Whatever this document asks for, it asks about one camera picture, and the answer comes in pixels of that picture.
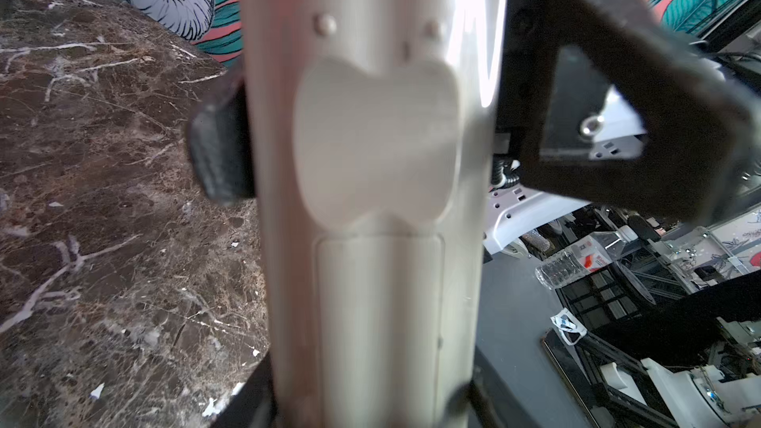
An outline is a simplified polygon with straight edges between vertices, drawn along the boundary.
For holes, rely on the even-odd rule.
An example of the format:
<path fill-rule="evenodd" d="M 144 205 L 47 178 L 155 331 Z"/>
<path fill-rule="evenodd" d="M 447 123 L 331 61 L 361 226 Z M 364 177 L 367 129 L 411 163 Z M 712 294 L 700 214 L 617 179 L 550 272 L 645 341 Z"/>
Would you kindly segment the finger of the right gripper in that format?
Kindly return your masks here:
<path fill-rule="evenodd" d="M 205 195 L 220 205 L 256 197 L 243 65 L 219 77 L 186 127 L 190 164 Z"/>
<path fill-rule="evenodd" d="M 530 188 L 692 223 L 760 201 L 760 100 L 644 0 L 507 0 L 497 126 Z"/>

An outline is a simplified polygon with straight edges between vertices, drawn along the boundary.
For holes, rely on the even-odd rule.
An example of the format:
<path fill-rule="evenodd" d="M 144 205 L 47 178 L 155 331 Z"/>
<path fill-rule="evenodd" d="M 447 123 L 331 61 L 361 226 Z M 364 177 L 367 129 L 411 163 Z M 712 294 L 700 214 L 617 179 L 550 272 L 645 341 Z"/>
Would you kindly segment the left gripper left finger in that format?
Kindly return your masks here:
<path fill-rule="evenodd" d="M 269 428 L 277 417 L 271 354 L 252 372 L 243 388 L 216 417 L 211 428 Z"/>

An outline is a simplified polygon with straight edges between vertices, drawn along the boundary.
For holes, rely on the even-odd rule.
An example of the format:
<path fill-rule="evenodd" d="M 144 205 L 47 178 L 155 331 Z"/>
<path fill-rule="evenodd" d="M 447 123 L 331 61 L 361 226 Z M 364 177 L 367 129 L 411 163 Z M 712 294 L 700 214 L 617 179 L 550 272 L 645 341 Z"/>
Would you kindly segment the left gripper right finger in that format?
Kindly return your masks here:
<path fill-rule="evenodd" d="M 507 428 L 507 386 L 486 363 L 475 363 L 469 387 L 469 402 L 479 424 L 485 428 Z"/>

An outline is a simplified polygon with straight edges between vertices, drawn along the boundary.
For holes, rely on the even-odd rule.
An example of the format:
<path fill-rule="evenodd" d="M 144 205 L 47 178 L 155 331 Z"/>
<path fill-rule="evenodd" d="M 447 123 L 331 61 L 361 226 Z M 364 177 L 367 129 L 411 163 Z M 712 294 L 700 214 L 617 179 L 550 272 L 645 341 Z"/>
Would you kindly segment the remote battery cover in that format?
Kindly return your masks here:
<path fill-rule="evenodd" d="M 433 426 L 441 240 L 328 240 L 316 269 L 325 425 Z"/>

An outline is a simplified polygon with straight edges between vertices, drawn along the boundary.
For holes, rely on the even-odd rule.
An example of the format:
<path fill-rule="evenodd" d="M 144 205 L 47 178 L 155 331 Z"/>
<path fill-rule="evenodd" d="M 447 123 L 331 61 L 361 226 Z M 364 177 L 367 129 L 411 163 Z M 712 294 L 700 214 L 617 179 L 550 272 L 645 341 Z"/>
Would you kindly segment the white AC remote control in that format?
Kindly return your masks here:
<path fill-rule="evenodd" d="M 317 248 L 443 244 L 436 421 L 463 427 L 507 0 L 240 0 L 279 427 L 324 423 Z"/>

